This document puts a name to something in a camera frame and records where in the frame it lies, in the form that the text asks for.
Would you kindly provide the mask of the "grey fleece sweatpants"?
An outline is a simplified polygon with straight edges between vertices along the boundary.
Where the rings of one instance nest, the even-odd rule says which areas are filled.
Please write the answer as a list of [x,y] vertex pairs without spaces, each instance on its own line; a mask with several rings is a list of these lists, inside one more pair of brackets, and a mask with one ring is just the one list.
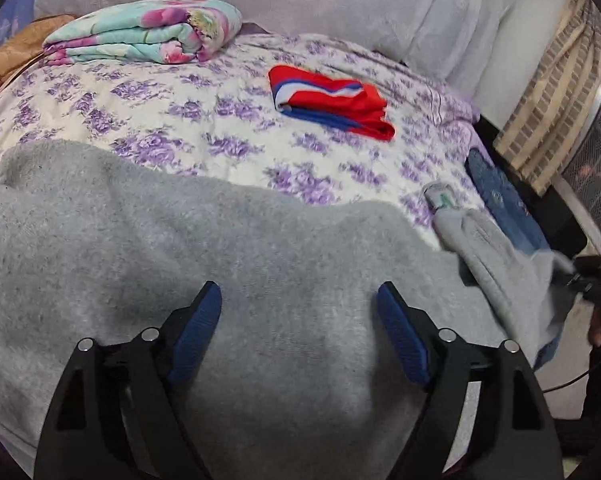
[[495,308],[452,252],[381,202],[310,206],[278,192],[148,169],[72,141],[0,158],[0,436],[31,464],[78,341],[162,324],[213,281],[220,321],[181,415],[217,479],[383,479],[424,396],[375,311],[392,282],[468,341],[529,359],[565,298],[555,252],[496,228]]

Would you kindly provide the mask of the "blue denim jeans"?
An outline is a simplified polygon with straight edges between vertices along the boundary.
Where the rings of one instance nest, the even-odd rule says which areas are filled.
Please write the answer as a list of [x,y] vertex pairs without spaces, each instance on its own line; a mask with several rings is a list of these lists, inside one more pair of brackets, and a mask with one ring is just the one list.
[[508,335],[538,370],[558,349],[572,296],[552,286],[570,263],[553,252],[505,174],[476,148],[465,162],[488,218],[467,214],[470,268],[488,283],[487,296]]

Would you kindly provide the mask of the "beige striped curtain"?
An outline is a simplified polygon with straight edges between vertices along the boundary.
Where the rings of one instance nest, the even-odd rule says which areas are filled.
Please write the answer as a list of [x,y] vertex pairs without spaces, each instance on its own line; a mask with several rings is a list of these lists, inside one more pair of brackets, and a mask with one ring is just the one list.
[[555,34],[494,148],[539,196],[575,150],[601,83],[601,11],[567,0]]

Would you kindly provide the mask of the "red white blue folded garment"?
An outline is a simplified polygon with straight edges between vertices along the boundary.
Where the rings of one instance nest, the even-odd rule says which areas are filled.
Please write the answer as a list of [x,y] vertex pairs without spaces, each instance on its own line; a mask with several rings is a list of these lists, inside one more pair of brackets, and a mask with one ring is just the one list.
[[290,65],[276,65],[268,78],[274,107],[285,116],[389,142],[387,102],[373,84],[334,79]]

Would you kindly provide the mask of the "purple floral bed sheet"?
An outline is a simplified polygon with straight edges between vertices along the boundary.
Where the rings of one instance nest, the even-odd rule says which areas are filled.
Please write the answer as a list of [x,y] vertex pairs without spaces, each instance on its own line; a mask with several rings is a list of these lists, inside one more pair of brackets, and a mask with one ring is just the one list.
[[[282,115],[268,80],[279,64],[373,84],[387,103],[393,139]],[[355,44],[250,35],[202,64],[32,64],[0,91],[0,157],[16,144],[65,139],[170,174],[271,188],[307,204],[384,200],[436,245],[423,194],[429,183],[450,185],[463,207],[483,207],[465,171],[479,143],[475,117],[447,87]]]

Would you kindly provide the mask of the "orange brown pillow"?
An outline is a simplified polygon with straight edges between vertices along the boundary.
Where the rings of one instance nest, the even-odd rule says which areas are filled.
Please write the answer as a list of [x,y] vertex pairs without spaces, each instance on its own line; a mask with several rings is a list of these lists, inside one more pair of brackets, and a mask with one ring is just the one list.
[[0,87],[11,76],[41,55],[42,43],[47,36],[74,19],[70,14],[40,18],[2,44],[0,47]]

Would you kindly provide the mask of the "teal pink floral folded blanket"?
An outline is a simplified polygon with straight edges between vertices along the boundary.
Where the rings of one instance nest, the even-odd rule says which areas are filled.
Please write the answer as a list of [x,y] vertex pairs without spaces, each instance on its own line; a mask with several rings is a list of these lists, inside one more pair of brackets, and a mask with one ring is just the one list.
[[220,0],[141,0],[80,16],[43,40],[43,62],[96,60],[186,64],[209,60],[243,25]]

